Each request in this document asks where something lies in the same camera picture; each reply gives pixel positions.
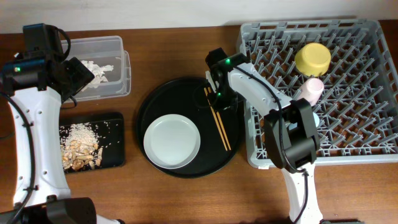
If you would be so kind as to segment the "round black tray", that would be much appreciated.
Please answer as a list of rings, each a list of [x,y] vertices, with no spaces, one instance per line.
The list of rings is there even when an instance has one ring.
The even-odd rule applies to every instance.
[[[187,117],[197,126],[200,133],[198,155],[187,165],[177,169],[164,169],[154,162],[158,170],[179,178],[193,179],[212,174],[224,167],[238,151],[241,133],[244,131],[243,119],[235,109],[220,111],[221,121],[228,137],[226,150],[222,143],[214,117],[209,108],[200,109],[206,103],[204,78],[178,78],[157,87],[144,100],[136,119],[136,136],[140,151],[144,150],[144,134],[155,119],[167,114]]]

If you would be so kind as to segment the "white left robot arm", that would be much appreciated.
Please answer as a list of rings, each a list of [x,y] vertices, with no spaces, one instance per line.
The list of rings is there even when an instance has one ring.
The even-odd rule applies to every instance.
[[[88,197],[72,198],[62,166],[59,116],[62,103],[89,84],[94,75],[47,24],[24,26],[26,50],[1,70],[1,96],[14,120],[17,185],[14,208],[1,223],[114,223],[98,215]]]

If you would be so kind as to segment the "yellow plastic bowl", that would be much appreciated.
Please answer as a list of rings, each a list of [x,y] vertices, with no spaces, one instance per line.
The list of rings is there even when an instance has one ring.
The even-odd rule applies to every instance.
[[[310,77],[324,75],[330,66],[331,53],[319,43],[310,43],[302,47],[295,55],[297,70]]]

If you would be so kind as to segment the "wooden chopstick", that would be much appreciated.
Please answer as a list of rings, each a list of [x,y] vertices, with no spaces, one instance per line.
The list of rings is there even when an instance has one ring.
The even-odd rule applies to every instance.
[[[217,128],[218,133],[220,135],[221,142],[224,145],[224,149],[225,149],[225,151],[230,151],[231,147],[229,145],[228,137],[226,135],[226,131],[225,131],[224,126],[223,126],[223,122],[221,120],[221,115],[219,114],[219,112],[217,112],[217,111],[215,111],[213,109],[213,107],[211,106],[210,101],[209,100],[207,100],[207,101],[208,101],[208,104],[210,106],[210,110],[211,110],[211,113],[213,115],[213,119],[215,121],[216,128]]]
[[[230,146],[229,139],[228,139],[226,130],[225,130],[225,128],[224,128],[223,121],[222,121],[222,119],[221,119],[221,115],[220,115],[220,113],[219,113],[217,110],[215,110],[215,109],[213,108],[213,105],[216,103],[218,97],[221,96],[221,94],[220,94],[220,93],[213,93],[213,92],[212,92],[212,89],[211,89],[210,87],[204,88],[204,92],[205,92],[205,95],[206,95],[206,97],[207,97],[207,99],[208,99],[208,104],[209,104],[209,106],[210,106],[210,110],[211,110],[211,113],[212,113],[212,115],[213,115],[213,118],[214,118],[214,121],[215,121],[217,130],[218,130],[218,132],[219,132],[219,134],[220,134],[221,142],[222,142],[223,145],[224,145],[224,149],[225,149],[226,151],[231,151],[232,148],[231,148],[231,146]],[[212,103],[210,102],[210,95],[211,95],[211,94],[213,94],[213,95],[215,96],[215,100],[214,100],[214,102],[212,102]]]

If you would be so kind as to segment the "white tissue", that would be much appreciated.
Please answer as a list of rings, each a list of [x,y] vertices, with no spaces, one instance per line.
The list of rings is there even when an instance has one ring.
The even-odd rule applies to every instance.
[[[94,61],[86,60],[82,60],[81,63],[94,75],[94,79],[90,81],[82,91],[85,91],[87,88],[98,88],[100,83],[108,82],[108,79],[105,77],[105,73],[112,72],[114,70],[113,65],[99,66],[98,64],[95,64]]]

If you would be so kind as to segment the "grey round plate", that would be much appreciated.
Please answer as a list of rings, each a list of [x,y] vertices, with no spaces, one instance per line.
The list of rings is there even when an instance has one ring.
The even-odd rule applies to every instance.
[[[179,114],[155,119],[144,135],[144,152],[151,162],[164,169],[179,169],[197,156],[200,132],[193,121]]]

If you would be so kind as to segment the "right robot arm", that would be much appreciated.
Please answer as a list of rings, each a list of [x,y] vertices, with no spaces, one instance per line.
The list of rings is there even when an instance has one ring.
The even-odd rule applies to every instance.
[[[310,103],[277,90],[242,53],[229,56],[218,48],[208,53],[205,62],[213,91],[208,99],[214,110],[229,109],[242,96],[262,116],[265,149],[283,173],[291,222],[321,223],[314,178],[320,139]]]

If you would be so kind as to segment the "light blue plastic cup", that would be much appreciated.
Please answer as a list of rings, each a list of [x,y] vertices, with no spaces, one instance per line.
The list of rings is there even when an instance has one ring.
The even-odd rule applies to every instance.
[[[320,125],[320,118],[318,117],[318,115],[316,113],[313,113],[313,118],[315,121],[315,126],[318,128]]]

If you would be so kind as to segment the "grey dishwasher rack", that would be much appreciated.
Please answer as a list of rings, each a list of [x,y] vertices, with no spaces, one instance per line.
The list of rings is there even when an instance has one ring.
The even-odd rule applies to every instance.
[[[316,42],[331,53],[324,91],[313,107],[320,122],[316,165],[397,161],[397,71],[378,21],[252,22],[236,50],[278,90],[296,98],[307,78],[295,54]]]

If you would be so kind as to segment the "pink plastic cup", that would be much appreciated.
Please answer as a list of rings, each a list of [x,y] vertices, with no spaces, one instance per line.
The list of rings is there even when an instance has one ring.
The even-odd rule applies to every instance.
[[[300,88],[297,99],[306,99],[311,106],[315,106],[324,90],[324,84],[319,78],[309,78]]]

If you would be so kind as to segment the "clear plastic bin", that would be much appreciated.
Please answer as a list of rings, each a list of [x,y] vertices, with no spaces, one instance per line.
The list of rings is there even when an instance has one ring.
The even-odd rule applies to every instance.
[[[120,36],[72,39],[68,58],[77,58],[95,78],[75,95],[77,101],[127,96],[131,64]]]

